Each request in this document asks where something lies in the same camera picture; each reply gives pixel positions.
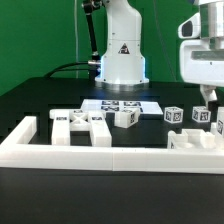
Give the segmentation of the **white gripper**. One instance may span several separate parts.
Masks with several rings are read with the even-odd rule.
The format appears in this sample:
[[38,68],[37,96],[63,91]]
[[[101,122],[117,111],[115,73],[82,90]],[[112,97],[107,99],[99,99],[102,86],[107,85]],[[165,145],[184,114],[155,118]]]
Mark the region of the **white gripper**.
[[216,87],[224,87],[224,49],[210,49],[207,40],[186,40],[180,45],[179,57],[182,79],[201,84],[206,106],[216,101]]

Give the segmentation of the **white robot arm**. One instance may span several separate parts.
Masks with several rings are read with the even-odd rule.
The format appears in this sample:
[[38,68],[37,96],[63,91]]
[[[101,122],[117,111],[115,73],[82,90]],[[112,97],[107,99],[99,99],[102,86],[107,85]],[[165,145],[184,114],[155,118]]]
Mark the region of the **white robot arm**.
[[[142,17],[127,0],[103,0],[107,11],[107,50],[100,60],[98,86],[129,90],[149,83],[140,52]],[[224,87],[224,0],[191,0],[198,12],[178,27],[180,74],[198,84],[206,102]]]

